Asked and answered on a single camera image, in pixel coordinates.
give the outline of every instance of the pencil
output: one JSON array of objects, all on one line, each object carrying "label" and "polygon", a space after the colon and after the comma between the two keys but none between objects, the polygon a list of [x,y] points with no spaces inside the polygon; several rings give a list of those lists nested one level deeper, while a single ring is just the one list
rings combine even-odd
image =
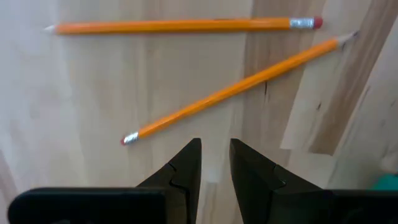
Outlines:
[{"label": "pencil", "polygon": [[239,32],[287,29],[317,29],[321,17],[207,19],[175,21],[76,22],[61,23],[45,28],[56,34],[123,34],[159,32]]},{"label": "pencil", "polygon": [[202,111],[216,103],[219,103],[222,100],[225,100],[231,96],[237,95],[251,87],[256,86],[257,84],[264,82],[266,80],[270,80],[271,78],[275,78],[284,72],[287,72],[299,65],[317,58],[323,54],[331,52],[332,50],[337,49],[339,46],[343,46],[348,40],[352,39],[357,35],[358,32],[353,32],[348,35],[342,35],[334,39],[330,39],[325,41],[319,45],[316,45],[306,51],[303,51],[297,55],[294,55],[283,62],[280,62],[276,65],[269,67],[268,69],[261,71],[251,77],[247,77],[240,82],[237,82],[223,90],[217,91],[216,93],[207,96],[206,98],[199,100],[186,108],[166,116],[148,126],[141,128],[140,130],[128,134],[123,137],[121,140],[122,145],[130,144],[138,139],[150,136],[161,129],[164,129],[170,124],[177,122],[180,119],[183,119],[187,116],[193,115],[199,111]]}]

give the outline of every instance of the pencil eraser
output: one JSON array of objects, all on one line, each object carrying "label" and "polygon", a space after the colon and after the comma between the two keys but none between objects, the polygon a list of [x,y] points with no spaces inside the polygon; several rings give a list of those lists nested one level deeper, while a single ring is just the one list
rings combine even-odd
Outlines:
[{"label": "pencil eraser", "polygon": [[313,18],[313,28],[319,29],[323,24],[323,19],[320,16],[314,16]]},{"label": "pencil eraser", "polygon": [[122,146],[125,146],[125,145],[126,145],[126,143],[124,142],[124,137],[123,137],[122,139],[120,139],[120,144],[121,144]]}]

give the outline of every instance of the teal object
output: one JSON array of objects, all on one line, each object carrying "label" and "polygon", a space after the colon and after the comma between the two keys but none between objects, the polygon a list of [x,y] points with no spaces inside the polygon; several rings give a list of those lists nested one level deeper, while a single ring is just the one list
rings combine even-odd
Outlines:
[{"label": "teal object", "polygon": [[373,190],[398,190],[398,176],[387,174],[378,180],[373,186]]}]

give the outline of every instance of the metal ferrule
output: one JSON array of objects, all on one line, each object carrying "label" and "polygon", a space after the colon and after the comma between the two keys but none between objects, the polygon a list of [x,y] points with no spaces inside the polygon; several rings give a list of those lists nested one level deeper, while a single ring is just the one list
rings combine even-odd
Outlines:
[{"label": "metal ferrule", "polygon": [[137,140],[138,140],[138,131],[136,131],[135,133],[128,134],[126,137],[124,137],[123,143],[125,145],[128,145],[128,144],[131,144],[131,143],[133,143],[133,142],[135,142]]},{"label": "metal ferrule", "polygon": [[312,29],[315,19],[313,17],[309,18],[290,18],[290,28],[298,29]]}]

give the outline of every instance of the wooden surface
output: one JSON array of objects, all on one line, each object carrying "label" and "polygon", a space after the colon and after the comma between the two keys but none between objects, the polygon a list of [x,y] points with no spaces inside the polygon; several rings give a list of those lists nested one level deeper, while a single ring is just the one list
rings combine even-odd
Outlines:
[{"label": "wooden surface", "polygon": [[[241,223],[232,137],[321,187],[366,188],[382,162],[398,164],[398,1],[7,0],[0,12],[0,223],[13,197],[34,187],[135,186],[194,137],[203,145],[197,223]],[[42,32],[57,21],[313,15],[325,20],[316,32]],[[128,131],[356,29],[343,50],[119,145]]]}]

